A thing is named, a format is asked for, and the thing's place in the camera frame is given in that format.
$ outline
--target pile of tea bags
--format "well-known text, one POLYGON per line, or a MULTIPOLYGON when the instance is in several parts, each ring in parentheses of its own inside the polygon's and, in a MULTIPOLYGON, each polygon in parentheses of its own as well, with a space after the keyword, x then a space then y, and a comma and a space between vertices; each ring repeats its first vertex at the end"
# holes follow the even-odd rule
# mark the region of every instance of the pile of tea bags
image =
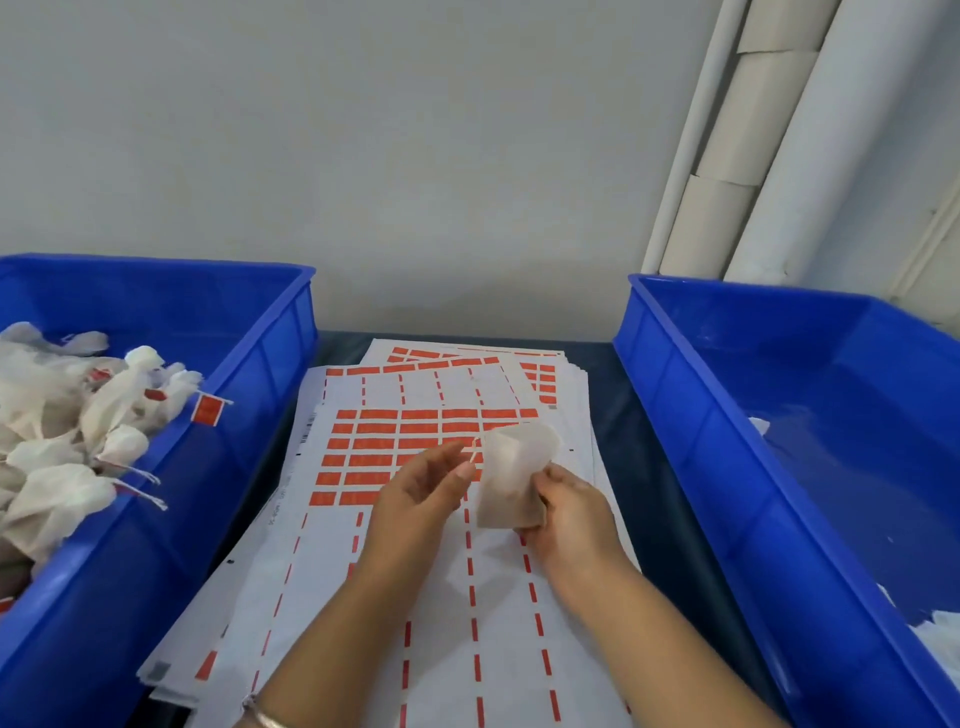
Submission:
POLYGON ((177 417, 201 382, 164 366, 150 347, 102 356, 107 336, 62 344, 21 322, 0 331, 0 598, 18 593, 63 539, 124 492, 149 438, 177 417))

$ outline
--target red tag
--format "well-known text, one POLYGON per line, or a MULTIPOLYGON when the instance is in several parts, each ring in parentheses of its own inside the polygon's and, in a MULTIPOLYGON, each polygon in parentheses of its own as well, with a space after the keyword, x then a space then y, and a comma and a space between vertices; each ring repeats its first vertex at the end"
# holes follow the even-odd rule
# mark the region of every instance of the red tag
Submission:
POLYGON ((210 395, 201 395, 197 399, 197 406, 193 409, 193 415, 190 416, 190 422, 216 427, 217 423, 220 422, 220 415, 223 411, 223 400, 210 395))

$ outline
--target pipe insulation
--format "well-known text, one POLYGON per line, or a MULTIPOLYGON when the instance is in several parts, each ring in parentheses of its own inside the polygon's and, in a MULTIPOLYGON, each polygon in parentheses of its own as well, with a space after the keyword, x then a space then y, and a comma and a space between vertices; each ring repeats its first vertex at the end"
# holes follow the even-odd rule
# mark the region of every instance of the pipe insulation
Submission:
POLYGON ((754 0, 737 53, 819 51, 839 0, 754 0))
POLYGON ((670 174, 667 176, 663 197, 660 199, 660 208, 654 220, 654 227, 650 232, 650 241, 647 243, 643 255, 642 273, 656 273, 663 259, 673 221, 677 217, 680 200, 684 195, 684 188, 693 169, 693 161, 697 156, 704 129, 716 99, 717 89, 723 78, 724 69, 730 59, 733 43, 740 31, 740 22, 747 7, 747 0, 724 0, 713 26, 713 35, 707 46, 704 64, 700 69, 696 88, 690 109, 686 114, 684 129, 680 134, 677 145, 677 154, 673 157, 670 174))
POLYGON ((660 272, 665 276, 720 278, 755 193, 755 187, 692 175, 660 272))
POLYGON ((816 60, 816 51, 740 56, 697 175, 763 184, 816 60))
POLYGON ((843 0, 724 280, 803 280, 948 4, 843 0))

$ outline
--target person's right hand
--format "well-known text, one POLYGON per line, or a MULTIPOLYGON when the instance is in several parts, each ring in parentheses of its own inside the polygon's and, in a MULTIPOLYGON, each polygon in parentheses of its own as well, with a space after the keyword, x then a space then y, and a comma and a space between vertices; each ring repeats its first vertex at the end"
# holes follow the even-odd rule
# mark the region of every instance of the person's right hand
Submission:
POLYGON ((546 502, 546 524, 519 529, 557 597, 583 619, 609 576, 634 567, 616 533, 607 499, 566 468, 550 463, 534 473, 534 487, 546 502))

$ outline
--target table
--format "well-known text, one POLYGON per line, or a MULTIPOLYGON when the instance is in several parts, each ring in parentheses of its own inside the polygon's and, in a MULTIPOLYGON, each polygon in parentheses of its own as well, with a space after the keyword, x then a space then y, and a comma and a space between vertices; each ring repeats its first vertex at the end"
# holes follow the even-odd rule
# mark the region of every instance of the table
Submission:
MULTIPOLYGON (((321 331, 314 366, 357 364, 376 336, 563 350, 571 363, 586 370, 590 418, 597 445, 643 573, 747 685, 789 721, 777 685, 611 344, 321 331)), ((226 556, 276 487, 292 418, 291 408, 214 566, 226 556)), ((156 703, 145 696, 127 725, 128 728, 179 728, 186 717, 184 709, 156 703)))

